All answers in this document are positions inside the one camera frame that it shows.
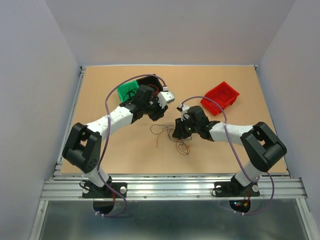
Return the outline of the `red plastic bin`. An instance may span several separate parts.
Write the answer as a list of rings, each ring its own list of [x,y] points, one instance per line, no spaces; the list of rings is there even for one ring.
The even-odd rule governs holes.
[[[226,107],[231,106],[236,101],[239,95],[239,92],[237,92],[227,82],[223,81],[216,87],[208,91],[205,94],[205,97],[216,102],[224,110]],[[219,115],[222,112],[220,108],[208,99],[203,98],[200,103],[212,115]]]

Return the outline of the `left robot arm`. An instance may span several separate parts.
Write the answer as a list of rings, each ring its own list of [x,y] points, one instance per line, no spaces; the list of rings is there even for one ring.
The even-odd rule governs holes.
[[[94,184],[94,191],[100,197],[111,193],[109,175],[101,169],[102,142],[119,129],[133,124],[147,115],[152,121],[164,116],[169,103],[175,100],[172,92],[164,87],[156,93],[147,85],[140,85],[134,96],[122,102],[115,110],[93,122],[73,125],[62,151],[62,157],[77,167]]]

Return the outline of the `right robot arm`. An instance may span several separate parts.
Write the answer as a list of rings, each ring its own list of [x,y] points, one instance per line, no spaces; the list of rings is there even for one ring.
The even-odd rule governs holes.
[[[215,191],[216,196],[242,195],[250,184],[256,183],[260,175],[267,173],[288,150],[278,136],[264,122],[255,125],[232,125],[221,121],[210,121],[199,106],[189,107],[180,104],[177,110],[181,116],[175,120],[172,136],[186,139],[198,134],[211,142],[228,142],[232,147],[244,147],[249,161],[241,165],[240,170],[230,181],[222,183]]]

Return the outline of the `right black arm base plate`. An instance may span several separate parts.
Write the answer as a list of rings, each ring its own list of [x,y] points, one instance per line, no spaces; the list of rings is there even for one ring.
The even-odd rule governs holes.
[[[218,181],[214,183],[211,195],[217,198],[259,197],[260,190],[257,183],[242,186],[232,181]]]

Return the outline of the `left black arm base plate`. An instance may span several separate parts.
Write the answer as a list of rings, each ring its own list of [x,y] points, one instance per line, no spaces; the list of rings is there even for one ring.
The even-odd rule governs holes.
[[[113,192],[106,186],[97,187],[90,181],[81,181],[79,186],[82,188],[82,198],[84,199],[108,199],[113,197]],[[122,196],[127,196],[128,184],[125,182],[113,182],[111,187]]]

